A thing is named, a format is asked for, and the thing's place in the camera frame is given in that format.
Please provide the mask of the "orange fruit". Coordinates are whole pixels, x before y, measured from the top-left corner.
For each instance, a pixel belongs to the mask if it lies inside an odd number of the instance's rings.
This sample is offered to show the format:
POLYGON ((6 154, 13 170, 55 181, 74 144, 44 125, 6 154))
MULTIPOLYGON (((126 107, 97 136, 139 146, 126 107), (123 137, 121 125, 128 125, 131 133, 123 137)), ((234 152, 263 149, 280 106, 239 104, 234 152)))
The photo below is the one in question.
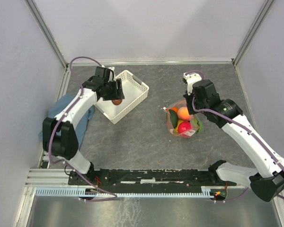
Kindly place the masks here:
POLYGON ((171 110, 173 110, 175 113, 178 113, 178 108, 177 107, 172 107, 171 110))

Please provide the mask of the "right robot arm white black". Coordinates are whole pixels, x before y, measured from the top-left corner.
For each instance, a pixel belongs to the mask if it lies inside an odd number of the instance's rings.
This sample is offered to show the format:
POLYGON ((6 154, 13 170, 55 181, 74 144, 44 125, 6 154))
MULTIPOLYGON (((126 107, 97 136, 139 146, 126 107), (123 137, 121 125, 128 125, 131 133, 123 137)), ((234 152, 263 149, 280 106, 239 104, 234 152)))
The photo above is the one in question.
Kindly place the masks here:
POLYGON ((187 85, 183 95, 190 114, 203 113, 227 133, 247 154, 254 168, 232 165, 224 160, 214 163, 208 181, 243 185, 261 200, 269 202, 281 197, 284 190, 284 158, 275 152, 251 126, 241 108, 230 99, 220 99, 214 83, 200 76, 182 79, 187 85))

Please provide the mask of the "brown kiwi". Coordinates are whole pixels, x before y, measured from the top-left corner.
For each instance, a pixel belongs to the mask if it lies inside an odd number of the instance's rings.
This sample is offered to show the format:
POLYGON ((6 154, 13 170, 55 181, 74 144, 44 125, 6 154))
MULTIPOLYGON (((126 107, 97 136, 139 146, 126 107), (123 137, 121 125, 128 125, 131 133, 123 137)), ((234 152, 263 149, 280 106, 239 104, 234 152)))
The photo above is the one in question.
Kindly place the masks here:
POLYGON ((122 103, 122 101, 123 101, 122 99, 114 99, 112 100, 112 104, 118 106, 122 103))

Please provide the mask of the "yellow lemon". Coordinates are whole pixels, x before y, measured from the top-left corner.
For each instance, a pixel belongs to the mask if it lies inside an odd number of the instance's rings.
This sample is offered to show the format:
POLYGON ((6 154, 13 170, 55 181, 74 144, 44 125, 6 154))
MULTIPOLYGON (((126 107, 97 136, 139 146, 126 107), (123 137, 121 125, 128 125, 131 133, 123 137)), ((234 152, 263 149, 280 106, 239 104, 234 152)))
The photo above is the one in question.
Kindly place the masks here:
POLYGON ((178 127, 179 127, 179 125, 180 125, 182 122, 184 122, 184 120, 178 120, 178 123, 177 123, 177 126, 176 126, 175 130, 178 131, 178 127))

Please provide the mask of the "dark green avocado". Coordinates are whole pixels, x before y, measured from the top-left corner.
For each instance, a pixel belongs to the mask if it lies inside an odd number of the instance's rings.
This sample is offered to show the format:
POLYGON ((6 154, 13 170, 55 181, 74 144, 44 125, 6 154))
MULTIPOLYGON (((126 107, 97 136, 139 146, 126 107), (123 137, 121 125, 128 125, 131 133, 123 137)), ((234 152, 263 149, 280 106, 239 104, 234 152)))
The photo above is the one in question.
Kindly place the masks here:
POLYGON ((175 129, 178 125, 178 114, 172 109, 169 109, 169 119, 173 128, 175 129))

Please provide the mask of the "clear zip top bag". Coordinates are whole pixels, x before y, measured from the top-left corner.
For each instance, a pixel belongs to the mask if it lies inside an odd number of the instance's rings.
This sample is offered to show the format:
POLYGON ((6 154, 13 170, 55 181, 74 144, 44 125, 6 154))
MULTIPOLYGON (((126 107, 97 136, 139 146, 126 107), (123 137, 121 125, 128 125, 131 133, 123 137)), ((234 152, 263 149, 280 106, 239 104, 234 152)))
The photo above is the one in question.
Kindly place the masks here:
POLYGON ((166 113, 166 125, 167 125, 167 129, 168 131, 174 135, 174 136, 180 136, 180 137, 183 137, 183 138, 191 138, 192 136, 196 135, 195 134, 195 130, 194 130, 194 126, 192 124, 192 121, 194 119, 194 117, 196 115, 191 115, 191 119, 190 119, 190 124, 191 124, 191 129, 184 132, 184 133, 181 133, 179 134, 177 130, 175 130, 170 122, 170 119, 169 119, 169 109, 171 109, 172 107, 177 107, 178 109, 183 107, 183 106, 186 106, 186 101, 185 100, 180 100, 172 105, 169 105, 168 107, 163 107, 163 111, 166 113))

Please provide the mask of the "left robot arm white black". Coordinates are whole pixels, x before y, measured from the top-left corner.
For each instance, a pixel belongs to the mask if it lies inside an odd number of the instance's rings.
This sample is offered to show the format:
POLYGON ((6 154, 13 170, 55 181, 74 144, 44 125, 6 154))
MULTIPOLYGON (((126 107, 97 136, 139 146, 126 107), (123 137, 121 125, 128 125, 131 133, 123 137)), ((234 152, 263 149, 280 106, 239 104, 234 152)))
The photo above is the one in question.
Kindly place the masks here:
POLYGON ((100 99, 114 101, 124 99, 122 80, 115 77, 112 68, 97 66, 95 75, 85 81, 73 100, 55 117, 43 121, 43 149, 48 152, 50 163, 65 161, 79 172, 84 184, 95 180, 92 163, 80 152, 76 128, 82 117, 100 99))

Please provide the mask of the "green mini watermelon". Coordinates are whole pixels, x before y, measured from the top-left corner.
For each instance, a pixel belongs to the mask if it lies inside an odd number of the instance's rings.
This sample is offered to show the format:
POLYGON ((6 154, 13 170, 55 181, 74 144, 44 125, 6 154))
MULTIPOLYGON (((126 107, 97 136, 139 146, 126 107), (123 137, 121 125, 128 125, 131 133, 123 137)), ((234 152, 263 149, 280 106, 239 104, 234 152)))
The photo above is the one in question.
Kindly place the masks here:
POLYGON ((203 123, 197 116, 194 117, 192 124, 194 126, 195 134, 200 133, 204 128, 203 123))

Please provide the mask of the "pink yellow peach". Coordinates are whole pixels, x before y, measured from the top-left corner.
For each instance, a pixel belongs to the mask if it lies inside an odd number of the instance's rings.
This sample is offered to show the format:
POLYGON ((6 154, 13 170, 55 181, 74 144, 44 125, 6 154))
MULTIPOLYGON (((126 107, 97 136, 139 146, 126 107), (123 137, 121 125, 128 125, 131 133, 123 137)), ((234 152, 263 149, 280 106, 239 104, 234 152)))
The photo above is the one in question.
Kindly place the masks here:
POLYGON ((186 106, 183 106, 178 109, 177 112, 178 118, 184 121, 190 121, 191 115, 188 112, 188 108, 186 106))

